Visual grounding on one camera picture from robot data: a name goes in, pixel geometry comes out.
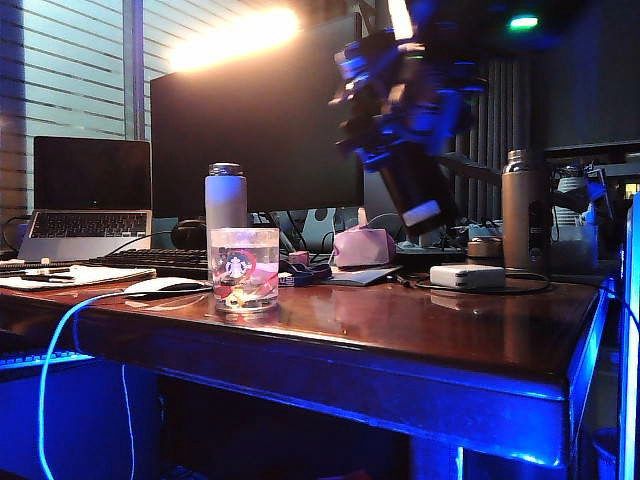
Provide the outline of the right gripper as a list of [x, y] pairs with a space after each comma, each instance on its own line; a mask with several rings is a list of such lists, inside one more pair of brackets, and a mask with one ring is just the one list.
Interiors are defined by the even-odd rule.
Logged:
[[343, 64], [339, 102], [351, 116], [340, 124], [339, 150], [359, 156], [366, 172], [388, 168], [402, 144], [429, 156], [473, 123], [473, 64], [405, 64], [388, 70]]

